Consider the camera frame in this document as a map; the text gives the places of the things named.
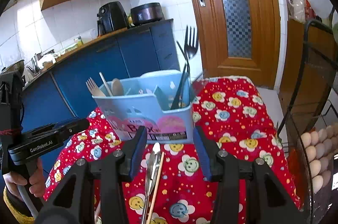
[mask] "metal bowl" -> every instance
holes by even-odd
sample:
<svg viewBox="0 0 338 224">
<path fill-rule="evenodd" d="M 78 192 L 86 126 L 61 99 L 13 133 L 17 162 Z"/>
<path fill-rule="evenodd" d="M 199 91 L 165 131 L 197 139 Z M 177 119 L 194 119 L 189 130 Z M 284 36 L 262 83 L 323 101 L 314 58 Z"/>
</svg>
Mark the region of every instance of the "metal bowl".
<svg viewBox="0 0 338 224">
<path fill-rule="evenodd" d="M 5 72 L 14 72 L 14 71 L 18 71 L 20 73 L 20 75 L 23 75 L 23 71 L 25 70 L 25 64 L 24 64 L 25 60 L 20 60 L 12 65 L 10 65 L 8 68 L 4 67 L 1 70 L 1 73 L 5 73 Z"/>
</svg>

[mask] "red string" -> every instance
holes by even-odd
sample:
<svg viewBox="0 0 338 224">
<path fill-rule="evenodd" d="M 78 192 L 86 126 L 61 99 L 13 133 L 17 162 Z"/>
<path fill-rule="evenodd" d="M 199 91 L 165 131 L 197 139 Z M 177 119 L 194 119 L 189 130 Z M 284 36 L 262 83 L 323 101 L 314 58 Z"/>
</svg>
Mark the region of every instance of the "red string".
<svg viewBox="0 0 338 224">
<path fill-rule="evenodd" d="M 21 133 L 21 131 L 22 131 L 22 126 L 20 126 L 17 129 L 9 129 L 9 130 L 0 131 L 0 136 L 14 136 L 18 133 Z"/>
</svg>

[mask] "person's hand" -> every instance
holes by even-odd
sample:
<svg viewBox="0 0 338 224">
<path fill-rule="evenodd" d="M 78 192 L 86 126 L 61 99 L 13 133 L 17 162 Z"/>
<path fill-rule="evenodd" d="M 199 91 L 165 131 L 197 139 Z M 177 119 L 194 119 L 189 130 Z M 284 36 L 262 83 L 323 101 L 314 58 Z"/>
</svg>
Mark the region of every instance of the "person's hand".
<svg viewBox="0 0 338 224">
<path fill-rule="evenodd" d="M 16 172 L 9 172 L 3 176 L 7 189 L 15 195 L 17 198 L 22 200 L 22 197 L 19 193 L 17 185 L 26 185 L 27 180 L 24 179 L 20 174 Z M 41 197 L 45 193 L 45 178 L 43 176 L 43 168 L 42 161 L 38 158 L 37 161 L 37 170 L 35 173 L 29 178 L 29 183 L 31 186 L 29 187 L 29 191 L 35 197 Z"/>
</svg>

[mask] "red tablecloth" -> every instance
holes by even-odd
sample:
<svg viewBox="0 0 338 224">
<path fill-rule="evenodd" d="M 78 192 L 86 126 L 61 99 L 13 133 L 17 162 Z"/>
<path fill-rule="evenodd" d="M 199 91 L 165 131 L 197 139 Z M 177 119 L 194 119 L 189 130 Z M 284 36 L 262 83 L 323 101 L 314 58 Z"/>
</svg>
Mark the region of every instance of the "red tablecloth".
<svg viewBox="0 0 338 224">
<path fill-rule="evenodd" d="M 208 138 L 239 159 L 264 158 L 299 207 L 299 198 L 288 171 L 282 145 L 273 122 L 255 86 L 245 77 L 212 78 L 195 99 L 193 119 Z M 58 182 L 79 158 L 104 158 L 123 142 L 112 130 L 99 108 L 88 117 L 89 128 L 67 143 L 46 181 L 47 200 Z M 140 171 L 132 183 L 123 183 L 123 194 L 130 223 L 140 223 L 144 202 L 146 160 L 152 145 L 145 149 Z M 152 224 L 210 221 L 217 183 L 206 181 L 193 144 L 161 145 L 165 152 Z M 95 207 L 100 200 L 99 181 L 95 181 Z M 245 182 L 240 181 L 238 223 L 245 223 Z"/>
</svg>

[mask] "screw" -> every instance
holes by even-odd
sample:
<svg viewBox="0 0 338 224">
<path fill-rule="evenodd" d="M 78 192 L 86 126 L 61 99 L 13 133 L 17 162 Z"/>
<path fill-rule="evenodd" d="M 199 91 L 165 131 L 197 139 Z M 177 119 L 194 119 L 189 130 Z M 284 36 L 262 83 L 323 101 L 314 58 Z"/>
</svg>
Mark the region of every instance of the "screw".
<svg viewBox="0 0 338 224">
<path fill-rule="evenodd" d="M 113 152 L 113 156 L 119 157 L 123 154 L 123 152 L 121 150 L 116 150 Z"/>
<path fill-rule="evenodd" d="M 259 158 L 256 158 L 255 161 L 256 161 L 256 163 L 257 163 L 258 165 L 263 165 L 264 162 L 265 162 L 264 159 L 262 159 L 262 158 L 260 158 L 260 157 L 259 157 Z"/>
<path fill-rule="evenodd" d="M 80 158 L 79 160 L 77 160 L 76 164 L 79 165 L 79 166 L 82 166 L 86 163 L 86 160 L 83 159 L 83 158 Z"/>
<path fill-rule="evenodd" d="M 226 157 L 228 155 L 228 152 L 224 151 L 224 150 L 220 150 L 220 151 L 218 151 L 218 155 L 221 156 L 221 157 Z"/>
</svg>

